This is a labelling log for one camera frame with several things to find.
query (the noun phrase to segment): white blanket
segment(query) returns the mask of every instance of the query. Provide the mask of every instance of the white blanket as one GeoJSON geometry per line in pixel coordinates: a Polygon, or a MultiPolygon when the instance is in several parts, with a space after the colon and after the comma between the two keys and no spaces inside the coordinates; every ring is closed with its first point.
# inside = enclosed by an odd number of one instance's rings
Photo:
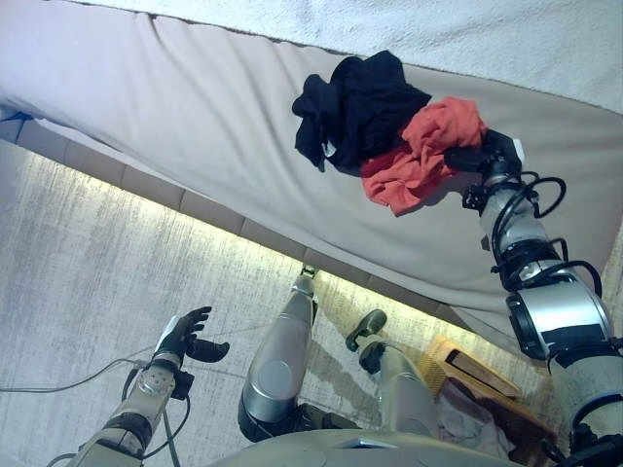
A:
{"type": "Polygon", "coordinates": [[[89,0],[498,80],[623,113],[620,0],[89,0]]]}

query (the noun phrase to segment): black cloth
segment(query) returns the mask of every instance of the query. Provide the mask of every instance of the black cloth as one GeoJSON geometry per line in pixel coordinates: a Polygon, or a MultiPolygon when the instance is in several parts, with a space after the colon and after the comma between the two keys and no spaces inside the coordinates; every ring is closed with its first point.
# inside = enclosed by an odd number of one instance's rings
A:
{"type": "Polygon", "coordinates": [[[339,168],[359,167],[361,161],[397,147],[398,134],[430,95],[405,81],[402,63],[388,51],[365,60],[349,56],[336,67],[327,84],[309,75],[292,112],[303,118],[296,149],[316,167],[325,148],[327,159],[339,168]]]}

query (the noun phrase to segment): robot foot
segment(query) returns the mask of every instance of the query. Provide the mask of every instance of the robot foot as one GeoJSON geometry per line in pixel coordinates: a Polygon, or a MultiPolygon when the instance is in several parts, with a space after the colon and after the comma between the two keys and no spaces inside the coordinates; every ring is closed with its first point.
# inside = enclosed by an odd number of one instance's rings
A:
{"type": "Polygon", "coordinates": [[[253,443],[300,431],[359,428],[354,422],[336,413],[325,412],[310,404],[296,407],[277,423],[268,423],[251,415],[241,399],[238,405],[238,426],[244,437],[253,443]]]}
{"type": "Polygon", "coordinates": [[[356,352],[359,344],[358,337],[367,338],[372,334],[377,334],[387,322],[387,315],[382,309],[373,309],[357,324],[357,327],[348,335],[346,344],[348,350],[356,352]]]}

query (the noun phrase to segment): clothing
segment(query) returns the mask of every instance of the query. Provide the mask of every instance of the clothing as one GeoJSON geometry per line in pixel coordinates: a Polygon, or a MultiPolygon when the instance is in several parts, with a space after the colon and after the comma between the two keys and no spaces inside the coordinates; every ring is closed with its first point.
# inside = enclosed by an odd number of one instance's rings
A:
{"type": "Polygon", "coordinates": [[[292,104],[303,118],[295,147],[316,167],[327,158],[337,167],[358,168],[398,146],[398,132],[428,100],[429,94],[407,84],[402,63],[390,52],[365,60],[349,56],[328,84],[318,75],[305,80],[292,104]]]}
{"type": "Polygon", "coordinates": [[[407,144],[361,164],[366,195],[404,214],[457,173],[444,164],[444,151],[478,147],[486,131],[474,101],[448,96],[427,105],[402,131],[407,144]]]}
{"type": "Polygon", "coordinates": [[[452,382],[444,384],[436,402],[440,439],[464,448],[508,459],[515,445],[495,425],[494,416],[452,382]]]}

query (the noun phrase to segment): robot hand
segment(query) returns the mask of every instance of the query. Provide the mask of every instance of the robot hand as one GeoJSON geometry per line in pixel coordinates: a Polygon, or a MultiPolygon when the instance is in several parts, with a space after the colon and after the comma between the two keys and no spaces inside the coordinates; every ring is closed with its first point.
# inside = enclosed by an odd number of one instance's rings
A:
{"type": "Polygon", "coordinates": [[[230,349],[227,342],[214,343],[197,339],[197,332],[203,329],[205,321],[212,310],[211,306],[194,309],[185,316],[175,315],[171,318],[160,337],[154,356],[162,353],[174,353],[180,363],[184,355],[205,363],[222,360],[230,349]]]}

